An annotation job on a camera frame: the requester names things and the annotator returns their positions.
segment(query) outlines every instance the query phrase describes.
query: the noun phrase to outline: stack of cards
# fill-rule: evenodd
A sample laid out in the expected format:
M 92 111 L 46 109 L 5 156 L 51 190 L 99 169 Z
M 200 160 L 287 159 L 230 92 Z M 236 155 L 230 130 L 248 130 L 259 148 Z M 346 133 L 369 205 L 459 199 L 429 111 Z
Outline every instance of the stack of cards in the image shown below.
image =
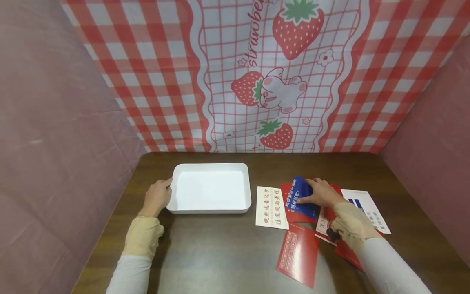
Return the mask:
M 390 234 L 390 229 L 367 191 L 342 190 L 331 185 L 340 195 L 362 210 L 379 233 Z M 332 242 L 327 234 L 335 219 L 332 208 L 314 204 L 298 204 L 297 200 L 313 194 L 312 187 L 302 177 L 292 183 L 281 183 L 281 188 L 258 187 L 256 225 L 287 230 L 284 235 L 277 270 L 313 288 L 319 239 L 336 246 L 335 252 L 356 266 L 362 267 L 354 251 L 339 240 Z M 316 231 L 295 222 L 317 223 Z

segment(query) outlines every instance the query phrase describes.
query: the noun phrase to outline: person's left hand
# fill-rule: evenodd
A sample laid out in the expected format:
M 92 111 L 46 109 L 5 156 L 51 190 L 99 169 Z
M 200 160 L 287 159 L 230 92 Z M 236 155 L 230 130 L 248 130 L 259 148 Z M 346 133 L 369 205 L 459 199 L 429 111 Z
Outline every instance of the person's left hand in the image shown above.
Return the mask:
M 138 216 L 157 217 L 160 211 L 165 208 L 170 202 L 172 196 L 172 189 L 170 184 L 173 179 L 158 180 L 152 184 L 145 193 L 144 206 L 137 214 Z

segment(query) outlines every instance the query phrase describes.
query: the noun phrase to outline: green strawberry leaf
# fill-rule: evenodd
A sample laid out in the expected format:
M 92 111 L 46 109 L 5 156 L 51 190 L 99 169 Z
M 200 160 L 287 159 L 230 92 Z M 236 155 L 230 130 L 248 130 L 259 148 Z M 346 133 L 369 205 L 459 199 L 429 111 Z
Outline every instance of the green strawberry leaf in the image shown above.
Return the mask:
M 256 83 L 255 87 L 253 87 L 253 100 L 255 102 L 258 102 L 259 99 L 261 98 L 261 85 L 263 84 L 263 78 L 259 78 Z
M 284 11 L 280 16 L 286 22 L 294 22 L 299 25 L 300 22 L 310 22 L 312 18 L 318 17 L 320 5 L 311 0 L 293 0 L 292 3 L 286 3 Z
M 278 129 L 281 128 L 282 122 L 276 120 L 272 120 L 270 122 L 262 121 L 260 122 L 261 129 L 256 133 L 261 137 L 266 137 L 269 134 L 274 134 Z

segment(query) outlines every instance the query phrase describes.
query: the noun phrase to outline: wrist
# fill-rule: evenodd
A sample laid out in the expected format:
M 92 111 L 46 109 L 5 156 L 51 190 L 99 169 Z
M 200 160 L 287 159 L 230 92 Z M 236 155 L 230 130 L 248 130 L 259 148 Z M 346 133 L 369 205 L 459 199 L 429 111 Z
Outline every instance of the wrist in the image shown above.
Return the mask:
M 337 197 L 334 197 L 330 204 L 329 204 L 329 207 L 331 208 L 334 208 L 336 206 L 336 204 L 339 204 L 339 203 L 343 203 L 343 202 L 347 202 L 349 203 L 348 200 L 344 199 L 343 197 L 341 197 L 340 195 L 338 195 Z
M 161 209 L 146 209 L 142 208 L 137 216 L 143 217 L 157 217 L 160 214 Z

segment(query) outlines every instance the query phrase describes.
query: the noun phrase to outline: white card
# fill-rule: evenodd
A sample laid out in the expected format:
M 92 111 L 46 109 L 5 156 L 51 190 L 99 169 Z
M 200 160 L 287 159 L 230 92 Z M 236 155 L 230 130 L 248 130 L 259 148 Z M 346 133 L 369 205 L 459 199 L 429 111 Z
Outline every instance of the white card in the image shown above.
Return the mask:
M 318 216 L 317 229 L 315 232 L 315 236 L 317 236 L 318 238 L 324 241 L 327 241 L 330 244 L 333 244 L 334 246 L 337 246 L 336 243 L 331 242 L 329 240 L 328 234 L 326 233 L 326 230 L 329 228 L 330 223 L 324 216 L 324 210 L 325 208 L 323 207 L 320 210 L 320 215 Z
M 376 204 L 372 200 L 369 192 L 358 190 L 343 190 L 343 197 L 349 202 L 353 203 L 357 208 L 362 210 L 370 219 L 374 227 L 381 231 L 383 234 L 391 234 L 390 229 L 385 223 L 384 218 L 379 212 Z
M 281 189 L 258 187 L 256 193 L 256 225 L 288 230 Z

